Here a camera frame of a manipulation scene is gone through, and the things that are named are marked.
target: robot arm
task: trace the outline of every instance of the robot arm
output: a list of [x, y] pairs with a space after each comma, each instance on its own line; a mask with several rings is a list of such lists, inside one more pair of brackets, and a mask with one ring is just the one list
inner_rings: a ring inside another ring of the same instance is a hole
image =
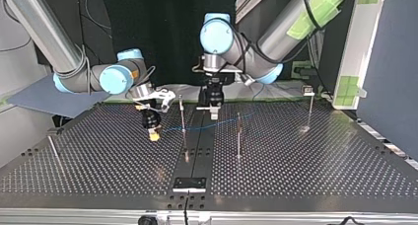
[[[144, 57], [139, 49], [121, 51], [117, 63], [90, 66], [84, 50], [67, 36], [44, 0], [7, 0], [7, 4], [24, 26], [54, 69], [55, 87], [65, 93], [106, 91], [112, 95], [130, 92], [143, 125], [150, 137], [158, 140], [160, 113], [166, 113], [175, 94], [151, 87]], [[163, 100], [157, 109], [157, 100]]]
[[235, 31], [229, 15], [207, 14], [200, 33], [206, 52], [204, 69], [212, 76], [224, 72], [224, 65], [207, 66], [214, 63], [207, 59], [216, 55], [254, 81], [271, 84], [282, 72], [284, 57], [315, 29], [332, 20], [343, 1], [292, 0], [256, 43], [249, 43]]

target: metal table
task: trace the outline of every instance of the metal table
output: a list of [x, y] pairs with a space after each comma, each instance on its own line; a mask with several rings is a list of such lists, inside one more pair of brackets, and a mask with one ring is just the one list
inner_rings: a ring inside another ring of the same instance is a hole
[[[45, 139], [0, 170], [0, 224], [10, 208], [418, 213], [418, 172], [326, 104], [311, 115], [307, 102], [225, 104], [215, 124], [194, 109], [185, 142], [177, 106], [156, 143], [131, 105], [83, 113], [54, 138], [58, 158]], [[206, 191], [173, 192], [177, 178], [204, 178]]]

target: green label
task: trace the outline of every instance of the green label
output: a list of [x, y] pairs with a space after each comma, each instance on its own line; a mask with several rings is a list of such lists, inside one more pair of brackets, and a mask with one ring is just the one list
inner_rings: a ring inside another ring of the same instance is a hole
[[[326, 25], [332, 20], [339, 11], [338, 5], [343, 0], [311, 0], [311, 10], [313, 16], [320, 26]], [[305, 10], [302, 12], [299, 19], [287, 32], [287, 35], [295, 39], [303, 39], [314, 30], [315, 26], [312, 23], [308, 12]]]

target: metal frame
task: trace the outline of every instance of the metal frame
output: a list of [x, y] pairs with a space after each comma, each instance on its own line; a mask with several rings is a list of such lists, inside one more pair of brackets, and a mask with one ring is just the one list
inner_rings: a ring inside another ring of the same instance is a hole
[[[210, 115], [206, 115], [204, 122], [210, 122]], [[388, 161], [392, 162], [402, 172], [412, 177], [412, 180], [418, 182], [418, 172], [408, 165], [402, 158], [392, 153], [389, 148], [385, 147], [380, 141], [378, 141], [373, 135], [369, 134], [363, 127], [357, 122], [350, 123], [352, 127], [356, 129], [356, 133], [360, 134], [367, 141], [373, 142], [377, 145], [374, 148], [377, 151], [381, 151], [382, 157], [385, 157]], [[214, 140], [215, 140], [215, 128], [202, 131], [201, 140], [199, 140], [198, 148], [203, 150], [211, 150], [213, 152]], [[193, 172], [195, 178], [207, 177], [208, 185], [211, 185], [212, 165], [214, 156], [211, 153], [207, 157], [198, 161]], [[199, 194], [205, 196], [205, 201], [202, 202], [204, 211], [270, 211], [275, 213], [277, 211], [368, 211], [368, 212], [387, 212], [387, 213], [418, 213], [417, 200], [391, 200], [388, 202], [385, 199], [366, 199], [366, 198], [344, 198], [343, 208], [339, 208], [336, 204], [341, 204], [340, 197], [335, 196], [311, 196], [310, 198], [295, 198], [289, 196], [286, 199], [272, 199], [268, 197], [230, 197], [211, 194], [210, 188], [208, 188], [205, 194]]]
[[[161, 224], [184, 224], [183, 212], [145, 210], [0, 209], [0, 224], [137, 224], [141, 216], [156, 216]], [[352, 216], [365, 224], [416, 224], [414, 214], [382, 213], [187, 213], [191, 224], [339, 224]]]
[[[92, 113], [96, 107], [84, 112], [82, 115], [65, 125], [64, 129], [69, 129], [79, 123], [83, 118]], [[190, 124], [193, 126], [202, 126], [210, 124], [210, 114], [208, 112], [194, 111]], [[411, 180], [418, 182], [418, 173], [401, 158], [395, 154], [391, 154], [390, 150], [378, 141], [375, 137], [367, 133], [355, 121], [351, 122], [351, 126], [356, 129], [365, 140], [373, 142], [379, 146], [375, 150], [382, 151], [385, 159], [392, 162], [402, 172], [406, 173]], [[293, 198], [272, 199], [268, 197], [261, 198], [237, 198], [222, 197], [213, 195], [210, 191], [212, 163], [213, 163], [213, 146], [214, 146], [215, 128], [209, 128], [199, 131], [190, 131], [187, 137], [184, 155], [179, 158], [175, 166], [172, 176], [172, 185], [175, 178], [192, 177], [207, 178], [206, 192], [201, 193], [174, 193], [161, 196], [140, 196], [140, 197], [121, 197], [114, 195], [71, 195], [60, 196], [53, 199], [51, 197], [40, 195], [26, 195], [0, 193], [3, 206], [7, 204], [7, 208], [0, 208], [0, 223], [5, 222], [21, 222], [31, 220], [38, 223], [57, 223], [62, 221], [72, 221], [73, 223], [82, 223], [85, 220], [92, 221], [137, 221], [141, 214], [151, 214], [159, 216], [169, 216], [171, 221], [176, 223], [183, 222], [182, 211], [185, 208], [186, 201], [187, 211], [190, 221], [200, 221], [202, 216], [209, 216], [212, 222], [225, 224], [237, 222], [259, 222], [266, 223], [274, 221], [276, 224], [280, 222], [310, 222], [326, 221], [337, 223], [348, 213], [338, 213], [347, 211], [368, 211], [378, 212], [375, 215], [367, 215], [364, 217], [369, 222], [373, 221], [396, 221], [396, 222], [415, 222], [418, 221], [418, 215], [393, 215], [392, 213], [415, 213], [418, 214], [417, 200], [415, 199], [369, 199], [369, 198], [344, 198], [343, 207], [336, 207], [335, 202], [341, 204], [341, 197], [330, 196], [312, 196], [310, 198]], [[37, 153], [35, 149], [43, 149], [48, 147], [45, 138], [38, 145], [33, 147], [33, 156]], [[188, 163], [184, 160], [188, 154]], [[0, 169], [0, 175], [7, 174], [15, 167], [28, 160], [28, 157], [18, 157], [6, 167]], [[148, 209], [155, 209], [158, 212], [146, 212]], [[357, 218], [361, 218], [363, 213], [351, 214]]]

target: gray cover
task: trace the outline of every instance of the gray cover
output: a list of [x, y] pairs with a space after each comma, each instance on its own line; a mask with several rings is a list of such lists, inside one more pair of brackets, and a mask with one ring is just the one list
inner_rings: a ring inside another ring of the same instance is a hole
[[105, 92], [92, 93], [91, 96], [61, 93], [55, 88], [52, 75], [48, 75], [12, 96], [7, 102], [27, 109], [74, 118], [108, 96]]
[[358, 117], [418, 159], [416, 0], [385, 0]]

